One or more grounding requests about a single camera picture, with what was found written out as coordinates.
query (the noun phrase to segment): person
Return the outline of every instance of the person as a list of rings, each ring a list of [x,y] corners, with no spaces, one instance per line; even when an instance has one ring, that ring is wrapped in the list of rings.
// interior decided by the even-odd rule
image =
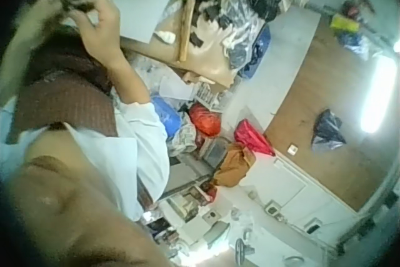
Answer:
[[[1,182],[50,266],[169,266],[134,222],[166,187],[165,128],[121,51],[117,7],[79,2],[99,19],[67,13],[84,53],[48,39],[62,0],[38,0],[4,53]]]

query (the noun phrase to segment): red bag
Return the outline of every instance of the red bag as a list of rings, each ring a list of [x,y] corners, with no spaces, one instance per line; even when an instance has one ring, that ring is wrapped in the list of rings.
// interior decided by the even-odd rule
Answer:
[[[210,112],[199,103],[190,108],[189,117],[194,126],[207,137],[215,137],[221,131],[220,115]]]
[[[275,156],[274,148],[271,142],[250,124],[247,119],[243,119],[237,125],[234,132],[236,142],[246,145],[249,149],[257,153],[265,153],[270,156]]]

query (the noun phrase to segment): brown vest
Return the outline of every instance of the brown vest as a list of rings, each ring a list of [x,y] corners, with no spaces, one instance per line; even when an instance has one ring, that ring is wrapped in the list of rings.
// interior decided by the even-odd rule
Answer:
[[[117,137],[111,82],[105,68],[85,52],[80,39],[57,36],[32,56],[16,103],[8,143],[29,129],[67,122]],[[137,177],[137,200],[144,210],[153,200]]]

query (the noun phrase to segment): light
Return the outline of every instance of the light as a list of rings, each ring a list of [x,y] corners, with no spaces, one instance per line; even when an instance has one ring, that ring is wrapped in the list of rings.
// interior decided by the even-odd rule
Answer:
[[[396,43],[394,43],[393,50],[395,53],[400,53],[400,40],[398,40]]]
[[[380,56],[377,59],[375,74],[361,116],[361,129],[375,133],[385,116],[394,83],[397,67],[393,59]]]

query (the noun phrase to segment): black plastic bag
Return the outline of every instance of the black plastic bag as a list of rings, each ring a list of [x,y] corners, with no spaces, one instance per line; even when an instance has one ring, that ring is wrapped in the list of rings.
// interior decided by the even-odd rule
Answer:
[[[314,125],[314,136],[311,141],[313,151],[334,150],[346,144],[339,131],[342,121],[330,109],[323,111]]]

